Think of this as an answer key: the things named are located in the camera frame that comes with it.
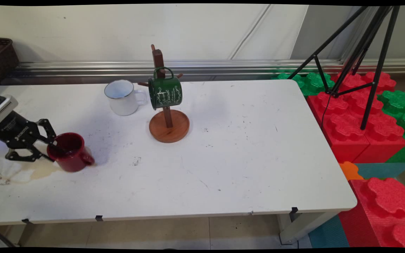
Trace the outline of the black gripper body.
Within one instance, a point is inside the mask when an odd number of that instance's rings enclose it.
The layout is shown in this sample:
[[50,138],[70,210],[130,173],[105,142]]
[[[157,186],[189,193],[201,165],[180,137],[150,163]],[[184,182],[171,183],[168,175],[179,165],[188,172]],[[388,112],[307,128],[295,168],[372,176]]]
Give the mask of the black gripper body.
[[12,149],[25,149],[40,139],[35,122],[12,111],[0,122],[0,141]]

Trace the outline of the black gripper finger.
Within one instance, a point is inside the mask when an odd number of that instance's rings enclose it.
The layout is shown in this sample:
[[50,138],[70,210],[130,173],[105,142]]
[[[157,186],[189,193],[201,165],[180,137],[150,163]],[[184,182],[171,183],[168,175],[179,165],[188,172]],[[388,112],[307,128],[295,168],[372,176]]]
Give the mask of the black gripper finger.
[[50,148],[51,150],[54,150],[59,155],[65,155],[66,151],[64,149],[62,149],[61,147],[58,147],[56,144],[54,144],[56,135],[55,135],[55,131],[52,128],[49,120],[40,119],[39,121],[36,122],[36,125],[39,128],[43,128],[46,133],[46,136],[42,136],[42,134],[39,132],[37,134],[37,139],[40,140],[41,142],[47,144],[48,148]]
[[29,151],[30,154],[20,155],[16,149],[9,148],[7,154],[5,154],[5,158],[7,160],[16,162],[35,162],[41,158],[44,158],[50,162],[54,162],[54,159],[49,157],[47,154],[40,152],[37,148],[25,149],[25,151]]

